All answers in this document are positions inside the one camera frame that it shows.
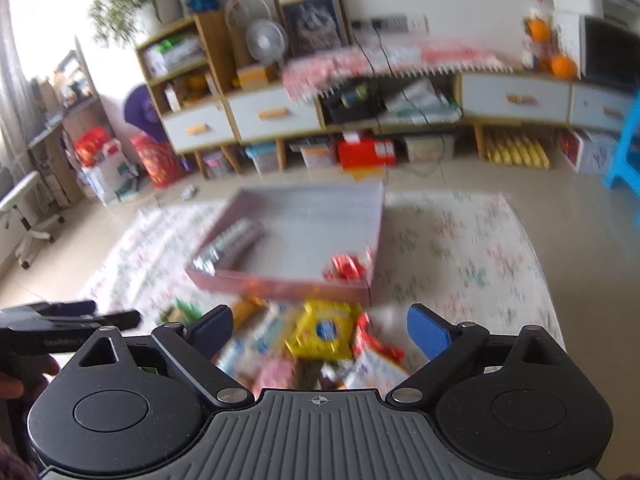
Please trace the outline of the person's left hand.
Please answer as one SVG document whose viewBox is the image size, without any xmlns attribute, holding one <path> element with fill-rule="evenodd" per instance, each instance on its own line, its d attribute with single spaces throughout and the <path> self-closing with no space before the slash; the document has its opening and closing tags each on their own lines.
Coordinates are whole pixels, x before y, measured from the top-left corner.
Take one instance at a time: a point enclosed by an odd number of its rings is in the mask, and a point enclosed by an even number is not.
<svg viewBox="0 0 640 480">
<path fill-rule="evenodd" d="M 9 364 L 1 363 L 1 399 L 15 400 L 27 396 L 35 400 L 49 385 L 48 378 L 60 371 L 52 356 L 29 356 L 21 370 L 10 370 Z"/>
</svg>

